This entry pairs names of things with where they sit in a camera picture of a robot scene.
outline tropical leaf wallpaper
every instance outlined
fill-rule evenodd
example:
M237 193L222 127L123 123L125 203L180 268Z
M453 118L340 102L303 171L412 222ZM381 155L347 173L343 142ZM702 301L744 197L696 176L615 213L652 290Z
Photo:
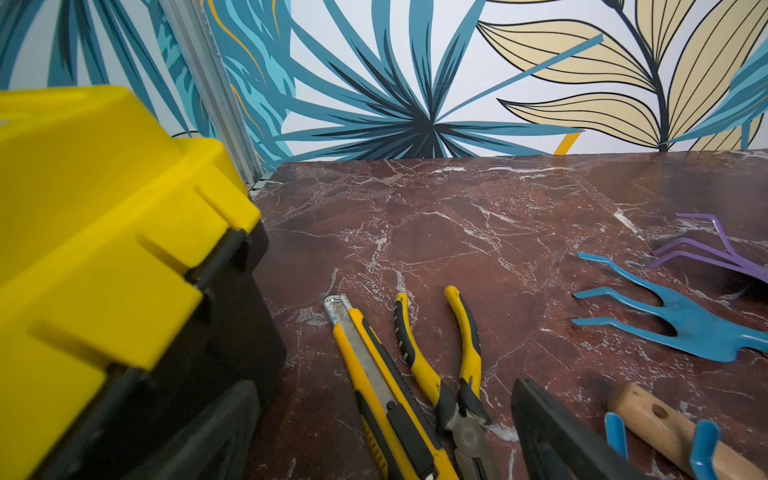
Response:
M0 90L100 84L133 90L171 135L215 137L157 0L0 0Z
M766 0L198 0L263 167L768 147ZM157 0L0 0L0 88L214 136Z

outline pliers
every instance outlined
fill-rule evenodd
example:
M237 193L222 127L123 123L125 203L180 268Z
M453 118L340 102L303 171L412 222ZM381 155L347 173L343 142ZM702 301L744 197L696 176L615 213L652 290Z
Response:
M462 369L458 398L453 396L416 345L408 320L408 296L404 293L398 293L395 298L395 334L398 344L416 382L435 409L438 430L453 433L456 463L464 480L500 480L493 451L482 428L483 425L491 424L491 417L480 401L482 364L475 318L455 286L445 288L445 297L462 331Z

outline toolbox lid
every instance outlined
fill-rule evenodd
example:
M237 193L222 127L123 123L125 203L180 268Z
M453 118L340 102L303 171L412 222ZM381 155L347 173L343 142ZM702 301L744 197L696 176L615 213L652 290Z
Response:
M26 478L113 362L152 369L202 298L184 274L250 202L223 145L126 88L0 92L0 477Z

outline marble tabletop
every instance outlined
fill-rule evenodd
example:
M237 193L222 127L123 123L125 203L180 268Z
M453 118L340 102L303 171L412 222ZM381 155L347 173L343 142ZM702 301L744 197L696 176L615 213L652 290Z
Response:
M768 330L768 285L758 280L685 258L644 269L652 250L683 235L719 246L711 225L677 219L678 212L717 215L740 254L767 264L767 152L288 163L255 203L270 246L254 275L288 358L246 478L378 478L321 300L345 293L425 402L398 355L392 302L408 293L416 341L455 389L461 340L442 292L449 284L477 321L482 400L494 420L486 435L503 477L527 478L510 413L511 388L522 376L601 435L614 387L636 382L694 421L715 421L725 443L768 469L768 357L741 350L735 362L711 362L570 321L613 316L669 333L657 317L613 299L571 296L612 286L658 303L576 256L585 252ZM628 443L641 471L686 478L634 435Z

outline beige leaf pattern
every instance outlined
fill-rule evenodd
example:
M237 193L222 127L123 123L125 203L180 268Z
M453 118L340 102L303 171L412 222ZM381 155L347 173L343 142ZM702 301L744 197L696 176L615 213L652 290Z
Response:
M707 14L675 68L670 138L689 131L726 94L766 21L766 0L723 0Z
M694 0L639 0L635 15L637 27L650 45L657 64L667 51L673 35L683 22Z
M590 128L643 147L656 148L659 143L653 112L627 95L601 92L536 104L499 101L531 123Z
M752 120L750 125L750 142L757 135L757 129L763 122L763 116L760 115ZM741 128L721 131L719 134L702 137L690 149L692 151L716 151L716 150L737 150L741 146Z
M580 43L603 34L603 42L536 74L567 84L616 81L654 91L637 60L610 35L586 22L552 20L516 25L478 23L485 40L521 70L528 70Z

